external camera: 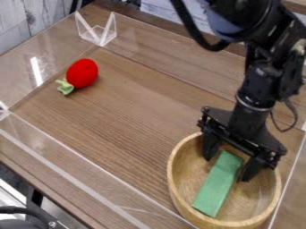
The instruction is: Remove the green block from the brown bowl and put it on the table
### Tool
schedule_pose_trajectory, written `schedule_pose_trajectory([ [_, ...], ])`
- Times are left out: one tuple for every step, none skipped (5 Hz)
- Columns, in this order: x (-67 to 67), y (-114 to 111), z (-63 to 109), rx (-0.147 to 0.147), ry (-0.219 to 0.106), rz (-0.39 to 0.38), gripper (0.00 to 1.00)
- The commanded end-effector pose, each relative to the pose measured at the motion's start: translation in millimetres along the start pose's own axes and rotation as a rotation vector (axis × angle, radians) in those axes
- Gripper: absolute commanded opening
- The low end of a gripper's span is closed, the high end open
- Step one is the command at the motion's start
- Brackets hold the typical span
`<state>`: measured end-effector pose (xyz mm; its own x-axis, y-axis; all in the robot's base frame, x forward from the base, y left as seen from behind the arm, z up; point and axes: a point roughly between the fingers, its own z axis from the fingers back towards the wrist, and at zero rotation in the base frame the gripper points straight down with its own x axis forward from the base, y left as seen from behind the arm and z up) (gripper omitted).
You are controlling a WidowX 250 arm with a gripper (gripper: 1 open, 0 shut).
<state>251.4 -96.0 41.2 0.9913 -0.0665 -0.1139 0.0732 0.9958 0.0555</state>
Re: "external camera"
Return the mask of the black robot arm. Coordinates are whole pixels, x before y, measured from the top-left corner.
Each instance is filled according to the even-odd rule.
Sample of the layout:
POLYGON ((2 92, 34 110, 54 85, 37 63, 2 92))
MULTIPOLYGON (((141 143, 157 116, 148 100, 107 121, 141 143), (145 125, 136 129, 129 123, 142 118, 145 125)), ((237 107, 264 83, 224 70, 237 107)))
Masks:
POLYGON ((267 120, 279 102, 292 111, 291 98, 304 85, 306 25, 281 0, 205 0, 210 26, 225 41, 246 44, 244 84, 232 111, 202 108, 202 154, 213 159, 224 143, 248 156, 240 180, 275 169, 288 149, 272 135, 267 120))

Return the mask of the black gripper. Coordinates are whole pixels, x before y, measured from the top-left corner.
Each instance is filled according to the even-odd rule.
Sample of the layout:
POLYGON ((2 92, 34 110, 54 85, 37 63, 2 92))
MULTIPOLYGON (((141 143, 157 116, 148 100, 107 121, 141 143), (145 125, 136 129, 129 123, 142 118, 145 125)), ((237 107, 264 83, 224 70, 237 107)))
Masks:
POLYGON ((250 182, 264 168, 277 168, 288 149, 267 127, 267 119, 277 100, 258 100, 241 94, 236 98, 233 110, 202 107, 202 116, 198 120, 202 131, 202 154, 210 161, 222 143, 241 150, 250 158, 244 166, 240 180, 250 182))

